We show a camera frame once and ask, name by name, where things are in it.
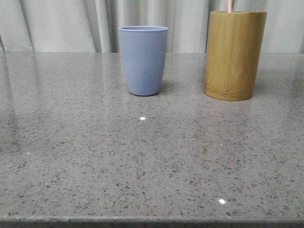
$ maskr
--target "gray countertop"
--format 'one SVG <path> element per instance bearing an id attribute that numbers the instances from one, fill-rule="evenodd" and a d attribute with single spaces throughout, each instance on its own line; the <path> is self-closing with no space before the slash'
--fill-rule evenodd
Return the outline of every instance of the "gray countertop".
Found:
<path id="1" fill-rule="evenodd" d="M 303 224 L 304 55 L 262 55 L 239 102 L 204 62 L 168 54 L 139 97 L 119 54 L 0 54 L 0 222 Z"/>

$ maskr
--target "white curtain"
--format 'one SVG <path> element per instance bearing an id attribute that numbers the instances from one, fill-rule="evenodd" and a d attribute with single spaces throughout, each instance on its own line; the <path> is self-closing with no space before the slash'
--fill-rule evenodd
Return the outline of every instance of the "white curtain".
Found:
<path id="1" fill-rule="evenodd" d="M 210 11 L 227 0 L 0 0 L 0 51 L 119 52 L 128 25 L 169 27 L 168 52 L 206 51 Z M 234 0 L 267 11 L 264 53 L 304 51 L 304 0 Z"/>

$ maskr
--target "bamboo cup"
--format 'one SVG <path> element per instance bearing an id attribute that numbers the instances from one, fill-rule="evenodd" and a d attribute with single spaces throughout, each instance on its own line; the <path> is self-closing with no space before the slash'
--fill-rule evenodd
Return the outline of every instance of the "bamboo cup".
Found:
<path id="1" fill-rule="evenodd" d="M 204 93 L 240 101 L 253 95 L 267 12 L 211 12 Z"/>

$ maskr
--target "speckled countertop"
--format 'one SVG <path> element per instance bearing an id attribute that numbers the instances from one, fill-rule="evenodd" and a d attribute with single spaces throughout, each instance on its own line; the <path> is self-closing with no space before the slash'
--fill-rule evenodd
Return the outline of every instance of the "speckled countertop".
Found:
<path id="1" fill-rule="evenodd" d="M 138 97 L 119 54 L 0 54 L 0 222 L 304 224 L 304 55 L 262 55 L 240 102 L 204 61 L 168 54 Z"/>

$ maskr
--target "curtain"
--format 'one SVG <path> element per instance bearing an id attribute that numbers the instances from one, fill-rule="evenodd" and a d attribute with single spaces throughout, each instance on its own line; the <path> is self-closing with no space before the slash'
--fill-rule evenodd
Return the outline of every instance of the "curtain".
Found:
<path id="1" fill-rule="evenodd" d="M 304 51 L 304 0 L 234 0 L 267 11 L 264 53 Z M 211 11 L 227 0 L 0 0 L 0 51 L 119 52 L 118 27 L 167 26 L 173 53 L 204 53 Z"/>

